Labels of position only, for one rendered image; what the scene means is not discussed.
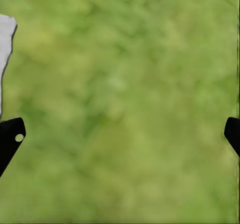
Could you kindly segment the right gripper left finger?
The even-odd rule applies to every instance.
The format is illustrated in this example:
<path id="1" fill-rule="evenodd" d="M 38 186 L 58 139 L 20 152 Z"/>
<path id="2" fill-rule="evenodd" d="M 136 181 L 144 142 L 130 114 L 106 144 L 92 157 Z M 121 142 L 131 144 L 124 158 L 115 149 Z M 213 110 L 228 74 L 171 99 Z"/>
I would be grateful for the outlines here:
<path id="1" fill-rule="evenodd" d="M 0 123 L 0 177 L 26 137 L 21 117 Z"/>

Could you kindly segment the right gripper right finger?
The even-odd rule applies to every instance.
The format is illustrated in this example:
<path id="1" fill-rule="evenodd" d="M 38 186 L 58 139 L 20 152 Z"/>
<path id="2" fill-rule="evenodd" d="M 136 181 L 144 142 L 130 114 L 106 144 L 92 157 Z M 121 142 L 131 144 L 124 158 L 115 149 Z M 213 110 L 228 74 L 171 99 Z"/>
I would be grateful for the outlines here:
<path id="1" fill-rule="evenodd" d="M 225 125 L 224 135 L 240 157 L 240 119 L 229 117 Z"/>

